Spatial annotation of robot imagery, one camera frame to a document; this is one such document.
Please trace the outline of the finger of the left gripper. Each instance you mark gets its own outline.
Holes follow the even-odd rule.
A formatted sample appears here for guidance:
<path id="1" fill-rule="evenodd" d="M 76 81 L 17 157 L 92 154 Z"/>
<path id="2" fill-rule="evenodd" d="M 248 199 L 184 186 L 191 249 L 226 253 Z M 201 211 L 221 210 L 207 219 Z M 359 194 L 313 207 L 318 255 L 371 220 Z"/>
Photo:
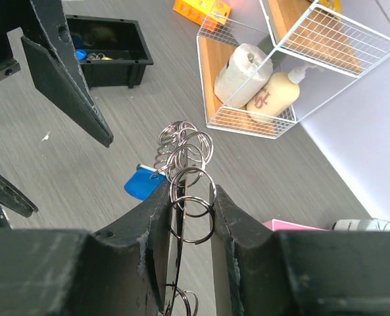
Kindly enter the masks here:
<path id="1" fill-rule="evenodd" d="M 94 102 L 60 1 L 21 1 L 21 37 L 36 89 L 105 147 L 113 133 Z"/>
<path id="2" fill-rule="evenodd" d="M 23 217 L 31 217 L 34 213 L 39 211 L 37 206 L 29 198 L 1 174 L 0 204 Z"/>

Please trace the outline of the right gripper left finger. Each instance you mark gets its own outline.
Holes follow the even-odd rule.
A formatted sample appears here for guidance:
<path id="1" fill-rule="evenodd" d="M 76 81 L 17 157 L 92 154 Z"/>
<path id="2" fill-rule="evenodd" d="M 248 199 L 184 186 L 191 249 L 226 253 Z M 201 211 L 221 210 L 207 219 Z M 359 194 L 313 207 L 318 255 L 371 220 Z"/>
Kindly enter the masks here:
<path id="1" fill-rule="evenodd" d="M 97 232 L 13 229 L 0 207 L 0 315 L 169 315 L 168 183 Z"/>

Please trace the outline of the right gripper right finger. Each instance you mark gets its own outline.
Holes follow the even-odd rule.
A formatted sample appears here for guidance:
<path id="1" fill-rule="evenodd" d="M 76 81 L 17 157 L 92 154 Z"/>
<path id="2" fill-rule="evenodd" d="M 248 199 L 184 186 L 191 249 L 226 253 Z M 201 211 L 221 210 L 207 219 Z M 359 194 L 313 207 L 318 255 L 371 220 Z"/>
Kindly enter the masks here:
<path id="1" fill-rule="evenodd" d="M 210 199 L 218 315 L 390 315 L 390 232 L 272 231 Z"/>

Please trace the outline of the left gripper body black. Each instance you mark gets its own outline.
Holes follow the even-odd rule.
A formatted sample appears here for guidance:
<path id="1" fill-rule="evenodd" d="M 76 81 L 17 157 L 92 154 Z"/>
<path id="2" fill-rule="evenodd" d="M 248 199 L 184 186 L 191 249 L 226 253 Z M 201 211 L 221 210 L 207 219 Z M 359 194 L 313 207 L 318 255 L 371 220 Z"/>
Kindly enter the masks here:
<path id="1" fill-rule="evenodd" d="M 0 1 L 0 81 L 18 72 L 8 33 L 22 29 L 25 38 L 35 41 L 37 16 L 34 1 Z"/>

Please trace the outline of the blue tagged key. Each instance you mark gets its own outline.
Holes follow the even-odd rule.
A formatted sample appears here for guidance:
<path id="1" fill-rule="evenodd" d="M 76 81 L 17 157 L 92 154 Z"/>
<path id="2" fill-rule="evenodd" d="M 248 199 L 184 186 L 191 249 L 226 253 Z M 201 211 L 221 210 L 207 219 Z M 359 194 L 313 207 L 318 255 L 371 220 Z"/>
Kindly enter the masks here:
<path id="1" fill-rule="evenodd" d="M 124 191 L 135 199 L 145 201 L 157 187 L 166 181 L 166 176 L 156 170 L 139 164 L 135 173 L 125 183 Z"/>

